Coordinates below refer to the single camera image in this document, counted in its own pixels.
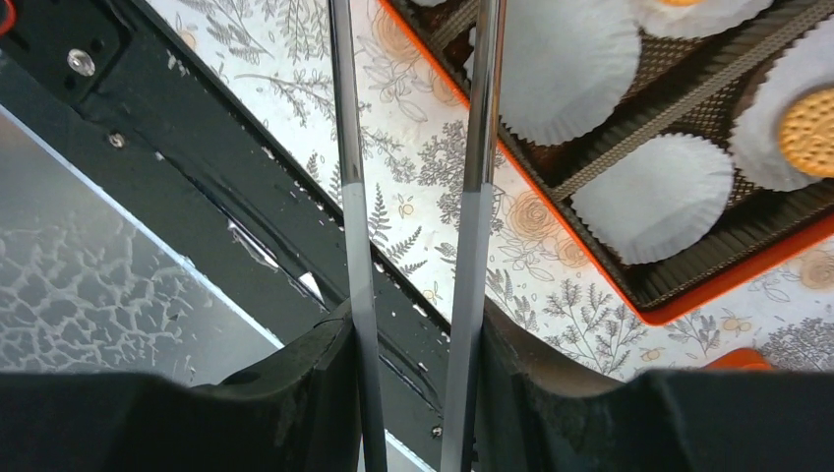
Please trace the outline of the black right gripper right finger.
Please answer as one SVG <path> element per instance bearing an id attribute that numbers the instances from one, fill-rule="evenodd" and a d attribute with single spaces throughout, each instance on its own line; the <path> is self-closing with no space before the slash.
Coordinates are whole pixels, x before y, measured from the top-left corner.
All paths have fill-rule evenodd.
<path id="1" fill-rule="evenodd" d="M 622 383 L 487 303 L 475 445 L 485 471 L 829 471 L 833 378 L 649 370 Z"/>

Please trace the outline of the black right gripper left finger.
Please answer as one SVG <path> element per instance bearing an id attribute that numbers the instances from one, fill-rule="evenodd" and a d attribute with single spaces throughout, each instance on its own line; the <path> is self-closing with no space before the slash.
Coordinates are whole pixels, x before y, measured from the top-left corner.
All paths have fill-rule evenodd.
<path id="1" fill-rule="evenodd" d="M 139 373 L 5 374 L 5 471 L 353 471 L 357 348 L 347 304 L 218 384 Z"/>

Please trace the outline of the metal tongs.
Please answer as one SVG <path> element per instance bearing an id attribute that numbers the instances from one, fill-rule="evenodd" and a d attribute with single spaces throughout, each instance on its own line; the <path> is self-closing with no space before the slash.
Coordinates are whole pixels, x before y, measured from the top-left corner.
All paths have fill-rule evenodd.
<path id="1" fill-rule="evenodd" d="M 358 381 L 365 467 L 369 471 L 385 471 L 387 443 L 379 370 L 373 265 L 348 2 L 328 2 L 328 16 L 349 301 L 360 357 Z M 480 2 L 447 368 L 441 463 L 444 471 L 468 471 L 472 465 L 480 339 L 493 212 L 505 17 L 506 2 Z"/>

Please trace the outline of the round golden cookie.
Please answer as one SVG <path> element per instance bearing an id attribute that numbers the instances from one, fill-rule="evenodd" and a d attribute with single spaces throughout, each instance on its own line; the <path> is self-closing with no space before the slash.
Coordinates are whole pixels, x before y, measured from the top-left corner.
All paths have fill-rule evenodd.
<path id="1" fill-rule="evenodd" d="M 661 4 L 672 8 L 687 8 L 701 3 L 703 0 L 658 0 Z"/>
<path id="2" fill-rule="evenodd" d="M 833 87 L 816 88 L 785 108 L 777 126 L 778 149 L 797 170 L 833 177 Z"/>

